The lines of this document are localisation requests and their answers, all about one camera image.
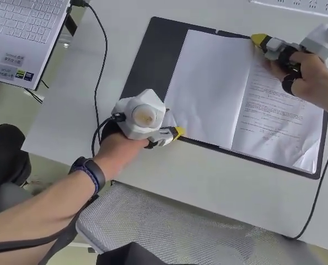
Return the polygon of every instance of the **white paper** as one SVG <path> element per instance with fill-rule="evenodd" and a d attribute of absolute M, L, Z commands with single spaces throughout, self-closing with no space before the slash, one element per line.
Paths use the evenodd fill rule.
<path fill-rule="evenodd" d="M 284 92 L 255 57 L 232 150 L 315 173 L 323 110 Z"/>
<path fill-rule="evenodd" d="M 187 137 L 231 148 L 252 61 L 250 40 L 188 31 L 165 99 Z"/>
<path fill-rule="evenodd" d="M 323 110 L 283 91 L 250 40 L 190 30 L 165 104 L 186 137 L 315 173 Z"/>

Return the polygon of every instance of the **black folder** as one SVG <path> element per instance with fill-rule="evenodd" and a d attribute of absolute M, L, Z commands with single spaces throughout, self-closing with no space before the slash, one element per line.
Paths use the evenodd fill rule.
<path fill-rule="evenodd" d="M 159 98 L 164 101 L 188 30 L 202 31 L 205 33 L 225 36 L 229 38 L 249 39 L 248 36 L 243 36 L 236 33 L 230 33 L 226 31 L 205 28 L 202 26 L 177 22 L 169 19 L 153 17 L 151 18 L 148 29 L 144 35 L 141 47 L 139 48 L 138 54 L 133 63 L 132 70 L 128 76 L 121 98 L 135 97 L 145 89 L 151 88 L 156 92 Z M 260 160 L 258 158 L 241 155 L 233 151 L 222 149 L 216 145 L 188 139 L 186 137 L 181 137 L 180 140 L 221 153 L 227 153 L 229 155 L 254 161 L 290 173 L 298 174 L 303 177 L 319 179 L 322 168 L 327 125 L 328 113 L 324 112 L 322 137 L 318 154 L 318 164 L 316 173 L 314 174 L 299 171 L 294 168 L 280 166 L 271 162 Z"/>

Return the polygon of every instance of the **black smartwatch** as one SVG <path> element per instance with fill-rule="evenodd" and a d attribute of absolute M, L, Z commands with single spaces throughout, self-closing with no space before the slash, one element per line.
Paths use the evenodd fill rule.
<path fill-rule="evenodd" d="M 97 194 L 105 186 L 105 175 L 101 168 L 91 158 L 85 158 L 83 156 L 78 158 L 71 166 L 69 174 L 78 170 L 85 172 L 93 181 L 95 185 L 94 194 Z"/>

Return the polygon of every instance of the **laptop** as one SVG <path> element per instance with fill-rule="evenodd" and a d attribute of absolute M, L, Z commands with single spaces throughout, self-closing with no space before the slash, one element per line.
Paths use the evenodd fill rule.
<path fill-rule="evenodd" d="M 70 0 L 0 0 L 0 82 L 36 90 Z"/>

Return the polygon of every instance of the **white desk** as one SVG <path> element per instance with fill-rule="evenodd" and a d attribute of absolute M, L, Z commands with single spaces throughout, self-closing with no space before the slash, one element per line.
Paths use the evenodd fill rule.
<path fill-rule="evenodd" d="M 99 88 L 100 119 L 119 99 L 152 16 L 244 35 L 268 33 L 301 41 L 328 18 L 250 4 L 248 0 L 92 1 L 109 37 Z M 88 10 L 31 128 L 23 149 L 70 165 L 90 156 L 96 128 L 93 91 L 104 54 L 104 37 Z M 325 159 L 328 154 L 328 137 Z M 318 181 L 184 142 L 144 150 L 120 181 L 294 236 L 303 227 Z M 328 172 L 302 240 L 328 248 Z"/>

